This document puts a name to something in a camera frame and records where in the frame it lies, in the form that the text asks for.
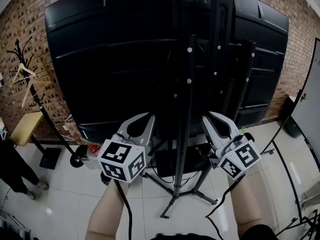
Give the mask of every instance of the white tile floor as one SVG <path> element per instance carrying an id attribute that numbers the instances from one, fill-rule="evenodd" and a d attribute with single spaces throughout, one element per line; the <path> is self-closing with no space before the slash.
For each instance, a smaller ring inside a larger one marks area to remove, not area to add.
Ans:
<path id="1" fill-rule="evenodd" d="M 279 124 L 273 122 L 248 128 L 246 131 L 252 133 L 257 148 L 262 151 L 278 127 Z M 281 131 L 275 141 L 285 158 L 300 196 L 320 179 L 314 159 L 303 137 L 291 138 L 285 131 Z M 10 191 L 3 209 L 31 229 L 32 236 L 40 240 L 84 240 L 90 215 L 106 189 L 100 181 L 100 171 L 89 170 L 85 166 L 73 168 L 69 163 L 70 153 L 64 148 L 55 170 L 39 167 L 42 154 L 33 144 L 17 147 L 17 150 L 39 178 L 50 184 L 50 189 L 40 191 L 26 181 L 27 187 L 36 192 L 37 200 L 32 201 L 23 194 Z M 151 169 L 146 171 L 154 175 Z M 185 174 L 183 178 L 192 175 L 193 173 Z M 190 190 L 199 175 L 191 179 L 182 190 Z M 276 152 L 273 155 L 264 155 L 260 163 L 248 173 L 247 180 L 258 200 L 265 223 L 275 232 L 284 228 L 297 216 L 289 179 Z M 212 199 L 221 200 L 227 188 L 227 176 L 218 168 L 211 170 L 200 190 Z M 8 189 L 9 187 L 0 180 L 0 204 Z M 138 177 L 131 184 L 127 198 L 133 213 L 134 240 L 149 240 L 157 233 L 196 233 L 219 239 L 215 229 L 204 218 L 214 206 L 196 196 L 179 198 L 167 214 L 170 219 L 159 217 L 169 203 L 170 195 L 150 179 Z M 230 194 L 211 218 L 225 240 L 239 239 Z M 288 230 L 281 234 L 279 239 L 298 239 L 302 230 L 303 228 L 299 227 Z M 127 239 L 128 212 L 124 209 L 117 240 Z"/>

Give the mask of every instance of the sneaker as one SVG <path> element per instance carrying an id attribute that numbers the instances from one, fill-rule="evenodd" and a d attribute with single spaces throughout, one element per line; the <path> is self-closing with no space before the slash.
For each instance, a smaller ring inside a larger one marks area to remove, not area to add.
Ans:
<path id="1" fill-rule="evenodd" d="M 31 200 L 36 200 L 36 196 L 34 193 L 32 193 L 29 189 L 26 192 L 26 195 L 28 196 L 28 198 L 30 198 Z"/>
<path id="2" fill-rule="evenodd" d="M 44 181 L 39 181 L 37 186 L 43 190 L 48 190 L 49 189 L 49 185 L 48 183 L 44 182 Z"/>

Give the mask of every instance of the forearm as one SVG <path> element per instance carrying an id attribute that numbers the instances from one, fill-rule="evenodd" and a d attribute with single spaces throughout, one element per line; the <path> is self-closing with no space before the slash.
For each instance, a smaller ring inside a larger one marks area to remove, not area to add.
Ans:
<path id="1" fill-rule="evenodd" d="M 126 195 L 129 184 L 120 182 L 120 185 Z M 124 202 L 118 192 L 114 180 L 112 179 L 92 212 L 85 239 L 115 239 L 123 208 Z"/>
<path id="2" fill-rule="evenodd" d="M 231 186 L 233 181 L 229 178 L 228 181 Z M 243 178 L 230 194 L 239 237 L 254 225 L 263 224 L 257 199 L 246 178 Z"/>

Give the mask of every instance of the red brick wall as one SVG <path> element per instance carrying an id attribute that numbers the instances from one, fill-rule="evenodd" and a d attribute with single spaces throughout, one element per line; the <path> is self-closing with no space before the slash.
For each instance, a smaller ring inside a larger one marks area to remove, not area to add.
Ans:
<path id="1" fill-rule="evenodd" d="M 51 80 L 52 84 L 43 91 L 43 106 L 60 132 L 66 134 L 62 125 L 69 115 L 67 105 L 57 83 L 48 50 L 45 29 L 45 8 L 57 0 L 12 0 L 0 15 L 0 72 L 4 86 L 0 88 L 0 116 L 10 131 L 25 113 L 39 111 L 38 106 L 21 108 L 26 83 L 12 84 L 18 68 L 14 54 L 6 53 L 14 48 L 18 38 L 24 44 L 32 39 L 25 49 L 25 58 L 34 53 L 30 68 L 39 78 Z M 295 95 L 302 88 L 312 58 L 315 37 L 320 37 L 320 19 L 304 0 L 260 0 L 289 17 L 289 41 L 282 74 L 266 118 L 276 117 L 288 95 Z M 43 121 L 35 132 L 39 140 L 56 140 L 56 136 Z"/>

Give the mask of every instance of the black pants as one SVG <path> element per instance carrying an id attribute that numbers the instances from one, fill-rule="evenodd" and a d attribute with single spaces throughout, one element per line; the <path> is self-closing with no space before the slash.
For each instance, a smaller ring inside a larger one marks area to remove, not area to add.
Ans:
<path id="1" fill-rule="evenodd" d="M 22 177 L 33 185 L 38 184 L 39 178 L 16 151 L 11 140 L 1 141 L 0 154 L 0 178 L 14 192 L 27 193 Z"/>

